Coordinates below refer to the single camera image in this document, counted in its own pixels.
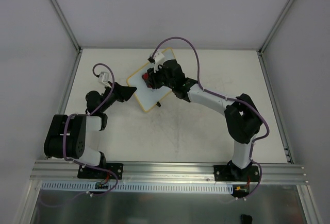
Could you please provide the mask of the yellow framed whiteboard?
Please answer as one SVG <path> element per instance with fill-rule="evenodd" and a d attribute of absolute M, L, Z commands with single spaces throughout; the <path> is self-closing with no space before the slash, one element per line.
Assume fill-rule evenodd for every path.
<path fill-rule="evenodd" d="M 153 107 L 157 106 L 158 102 L 172 92 L 171 89 L 167 87 L 153 90 L 146 86 L 142 79 L 142 75 L 146 73 L 149 68 L 153 68 L 153 66 L 150 62 L 147 62 L 126 79 L 126 83 L 129 87 L 137 88 L 134 92 L 134 96 L 145 112 L 148 112 Z"/>

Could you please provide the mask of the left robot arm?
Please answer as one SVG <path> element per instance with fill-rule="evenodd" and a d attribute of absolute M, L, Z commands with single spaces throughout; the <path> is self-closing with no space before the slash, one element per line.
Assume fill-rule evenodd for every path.
<path fill-rule="evenodd" d="M 103 94 L 98 91 L 86 94 L 84 114 L 54 115 L 44 142 L 45 155 L 89 166 L 97 178 L 105 176 L 108 171 L 105 155 L 87 146 L 87 133 L 105 130 L 108 122 L 105 111 L 115 102 L 128 101 L 136 90 L 117 82 L 109 83 Z"/>

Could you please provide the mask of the red whiteboard eraser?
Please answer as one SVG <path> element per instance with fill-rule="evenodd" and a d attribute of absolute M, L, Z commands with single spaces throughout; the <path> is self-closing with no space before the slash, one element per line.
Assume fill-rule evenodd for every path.
<path fill-rule="evenodd" d="M 149 75 L 148 72 L 146 72 L 146 73 L 144 73 L 144 74 L 142 75 L 142 79 L 144 80 L 144 82 L 145 82 L 145 84 L 146 84 L 146 86 L 147 86 L 148 88 L 150 88 L 150 89 L 153 88 L 153 79 L 152 79 L 152 77 Z"/>

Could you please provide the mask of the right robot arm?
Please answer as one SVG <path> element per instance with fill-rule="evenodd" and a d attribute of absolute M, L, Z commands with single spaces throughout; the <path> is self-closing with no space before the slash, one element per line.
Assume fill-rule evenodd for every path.
<path fill-rule="evenodd" d="M 148 88 L 155 90 L 168 87 L 177 98 L 203 105 L 224 115 L 228 133 L 234 139 L 234 153 L 226 173 L 239 181 L 247 177 L 252 166 L 253 139 L 262 124 L 261 119 L 251 109 L 255 108 L 252 99 L 241 94 L 235 100 L 228 100 L 202 90 L 197 80 L 185 76 L 175 59 L 162 64 L 157 64 L 153 58 L 148 61 L 153 67 L 142 75 Z"/>

